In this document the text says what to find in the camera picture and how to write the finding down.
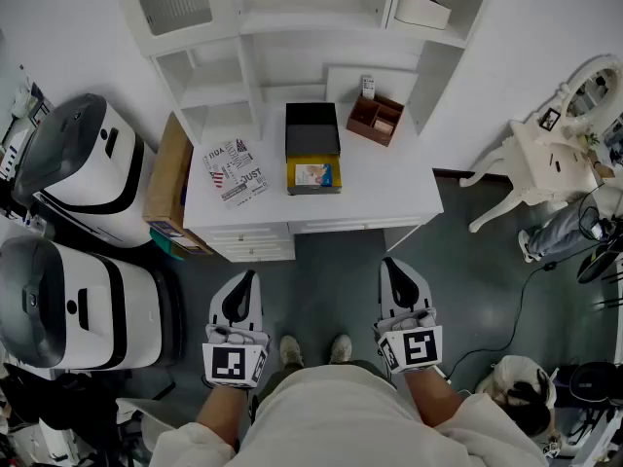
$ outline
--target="person's foot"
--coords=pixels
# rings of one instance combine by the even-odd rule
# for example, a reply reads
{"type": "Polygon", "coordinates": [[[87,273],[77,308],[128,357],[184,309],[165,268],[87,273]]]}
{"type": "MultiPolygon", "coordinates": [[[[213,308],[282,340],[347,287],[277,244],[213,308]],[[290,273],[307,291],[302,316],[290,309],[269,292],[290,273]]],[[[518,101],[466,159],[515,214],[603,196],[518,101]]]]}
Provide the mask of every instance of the person's foot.
{"type": "Polygon", "coordinates": [[[301,353],[301,346],[292,336],[283,336],[279,343],[279,356],[281,357],[281,363],[283,366],[287,365],[303,365],[303,354],[301,353]]]}
{"type": "Polygon", "coordinates": [[[530,236],[525,230],[520,230],[517,235],[519,241],[519,247],[524,255],[524,261],[526,263],[532,263],[533,261],[541,261],[542,256],[540,254],[532,254],[528,252],[528,242],[530,242],[530,236]]]}
{"type": "Polygon", "coordinates": [[[331,345],[331,359],[329,360],[329,364],[350,361],[351,354],[352,342],[350,337],[346,334],[340,334],[333,340],[333,344],[331,345]]]}

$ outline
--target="black picture frame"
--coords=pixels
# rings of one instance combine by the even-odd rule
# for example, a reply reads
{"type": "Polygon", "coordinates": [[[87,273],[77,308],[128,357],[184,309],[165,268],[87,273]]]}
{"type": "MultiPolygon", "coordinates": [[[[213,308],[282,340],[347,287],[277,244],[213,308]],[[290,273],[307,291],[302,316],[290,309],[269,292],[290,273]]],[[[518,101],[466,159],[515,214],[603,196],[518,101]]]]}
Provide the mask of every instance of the black picture frame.
{"type": "Polygon", "coordinates": [[[556,123],[558,122],[560,118],[561,118],[561,113],[559,113],[558,111],[550,107],[538,125],[546,131],[551,131],[552,129],[554,129],[554,126],[556,125],[556,123]]]}

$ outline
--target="white robot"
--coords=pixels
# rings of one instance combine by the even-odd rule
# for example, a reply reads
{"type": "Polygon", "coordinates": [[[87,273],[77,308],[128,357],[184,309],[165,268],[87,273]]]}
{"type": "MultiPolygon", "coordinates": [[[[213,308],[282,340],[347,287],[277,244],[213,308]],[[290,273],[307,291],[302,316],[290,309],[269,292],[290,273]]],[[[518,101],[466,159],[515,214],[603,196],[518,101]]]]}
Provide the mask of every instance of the white robot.
{"type": "MultiPolygon", "coordinates": [[[[381,261],[382,317],[373,329],[393,374],[441,363],[441,326],[435,324],[426,281],[411,267],[392,258],[381,261]]],[[[208,342],[203,345],[209,382],[256,387],[271,338],[262,332],[260,279],[249,270],[227,282],[212,298],[208,342]]]]}
{"type": "Polygon", "coordinates": [[[442,329],[436,325],[428,283],[401,261],[384,258],[379,271],[381,320],[377,344],[393,374],[441,363],[442,329]]]}
{"type": "Polygon", "coordinates": [[[252,269],[235,276],[210,303],[203,364],[208,382],[253,388],[260,381],[271,338],[262,332],[260,279],[252,269]]]}

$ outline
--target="black baseboard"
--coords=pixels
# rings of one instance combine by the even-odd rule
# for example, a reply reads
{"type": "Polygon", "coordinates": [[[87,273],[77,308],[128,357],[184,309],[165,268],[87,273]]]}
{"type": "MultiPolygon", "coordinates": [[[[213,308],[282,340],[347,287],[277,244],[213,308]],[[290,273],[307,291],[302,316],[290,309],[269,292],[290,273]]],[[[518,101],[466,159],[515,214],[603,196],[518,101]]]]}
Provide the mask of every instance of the black baseboard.
{"type": "MultiPolygon", "coordinates": [[[[440,169],[433,168],[433,174],[439,178],[469,178],[474,172],[473,171],[457,171],[455,169],[440,169]]],[[[485,173],[485,176],[482,178],[483,180],[487,180],[489,182],[500,182],[500,183],[510,183],[510,179],[505,175],[494,175],[491,173],[485,173]]]]}

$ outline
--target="oval mirror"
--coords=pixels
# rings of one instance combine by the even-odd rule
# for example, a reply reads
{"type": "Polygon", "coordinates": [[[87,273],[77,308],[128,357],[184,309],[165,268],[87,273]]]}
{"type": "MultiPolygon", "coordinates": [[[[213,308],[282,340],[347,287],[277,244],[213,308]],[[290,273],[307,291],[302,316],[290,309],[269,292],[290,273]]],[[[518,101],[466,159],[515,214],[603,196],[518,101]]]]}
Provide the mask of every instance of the oval mirror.
{"type": "Polygon", "coordinates": [[[579,118],[600,106],[607,93],[616,87],[616,73],[612,69],[602,69],[591,75],[577,89],[568,104],[567,116],[579,118]]]}

